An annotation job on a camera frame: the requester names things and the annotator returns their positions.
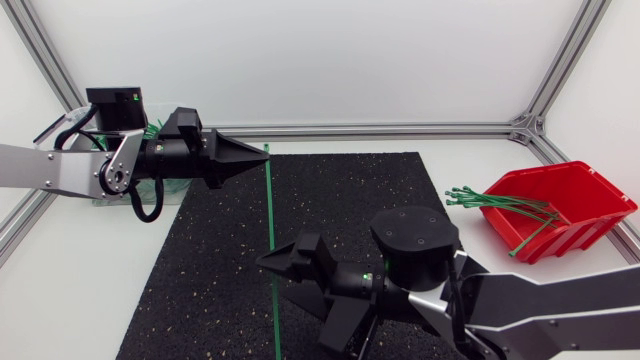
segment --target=aluminum frame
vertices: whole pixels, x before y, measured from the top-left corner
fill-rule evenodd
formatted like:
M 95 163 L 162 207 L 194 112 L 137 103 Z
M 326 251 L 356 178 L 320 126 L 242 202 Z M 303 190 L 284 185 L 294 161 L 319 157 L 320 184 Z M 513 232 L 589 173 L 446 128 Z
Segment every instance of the aluminum frame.
M 510 139 L 531 150 L 542 163 L 568 161 L 547 138 L 546 114 L 604 16 L 611 0 L 584 0 L 530 105 L 508 122 L 356 124 L 331 126 L 218 127 L 243 141 L 313 141 L 365 139 Z M 29 0 L 0 0 L 45 79 L 67 111 L 85 105 Z M 0 225 L 0 266 L 46 210 L 54 195 L 31 191 Z M 608 238 L 630 263 L 640 262 L 640 232 L 628 221 Z

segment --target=bundle of green wires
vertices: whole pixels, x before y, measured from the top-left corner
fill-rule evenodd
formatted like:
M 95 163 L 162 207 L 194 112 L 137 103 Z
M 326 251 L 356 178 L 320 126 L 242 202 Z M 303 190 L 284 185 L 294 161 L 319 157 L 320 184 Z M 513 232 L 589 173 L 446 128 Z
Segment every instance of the bundle of green wires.
M 451 191 L 446 191 L 445 195 L 451 196 L 453 200 L 447 200 L 447 205 L 462 205 L 465 208 L 473 208 L 480 206 L 496 207 L 508 211 L 512 211 L 531 219 L 539 221 L 542 226 L 533 232 L 526 240 L 524 240 L 517 248 L 509 252 L 509 256 L 516 256 L 529 241 L 536 237 L 544 228 L 551 226 L 557 228 L 554 221 L 563 221 L 557 211 L 549 211 L 549 203 L 540 200 L 528 199 L 520 196 L 499 196 L 480 194 L 471 190 L 468 186 L 462 189 L 454 187 Z

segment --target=metal bracket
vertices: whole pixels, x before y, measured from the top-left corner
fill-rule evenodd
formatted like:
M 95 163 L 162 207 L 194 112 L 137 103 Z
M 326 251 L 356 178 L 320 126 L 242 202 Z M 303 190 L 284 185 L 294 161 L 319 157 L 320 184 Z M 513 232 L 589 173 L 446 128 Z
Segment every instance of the metal bracket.
M 544 116 L 524 112 L 509 122 L 513 131 L 509 134 L 508 139 L 525 146 L 529 145 L 534 136 L 545 134 L 545 121 Z

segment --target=black cylinder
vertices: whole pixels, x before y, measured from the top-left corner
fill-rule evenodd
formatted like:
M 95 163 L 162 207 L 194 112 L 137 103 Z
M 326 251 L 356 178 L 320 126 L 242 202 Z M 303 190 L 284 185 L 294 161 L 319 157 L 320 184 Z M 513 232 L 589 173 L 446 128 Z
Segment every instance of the black cylinder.
M 133 171 L 134 179 L 191 179 L 202 177 L 197 158 L 182 139 L 143 140 Z
M 447 262 L 460 247 L 458 228 L 439 212 L 419 206 L 383 211 L 371 233 L 389 279 L 403 289 L 431 290 L 447 279 Z

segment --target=white table surface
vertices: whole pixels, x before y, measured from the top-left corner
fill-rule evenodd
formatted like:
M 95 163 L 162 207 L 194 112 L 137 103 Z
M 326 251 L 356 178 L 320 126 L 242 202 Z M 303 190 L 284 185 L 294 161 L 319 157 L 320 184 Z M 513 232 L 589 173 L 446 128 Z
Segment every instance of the white table surface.
M 485 190 L 504 173 L 539 166 L 506 140 L 274 142 L 273 154 L 418 151 L 436 190 Z M 178 206 L 152 224 L 128 206 L 58 197 L 0 269 L 0 359 L 113 359 Z M 551 282 L 627 266 L 606 239 L 535 265 L 507 248 L 478 209 L 447 207 L 466 251 L 492 272 Z M 574 352 L 557 358 L 638 358 L 639 352 Z

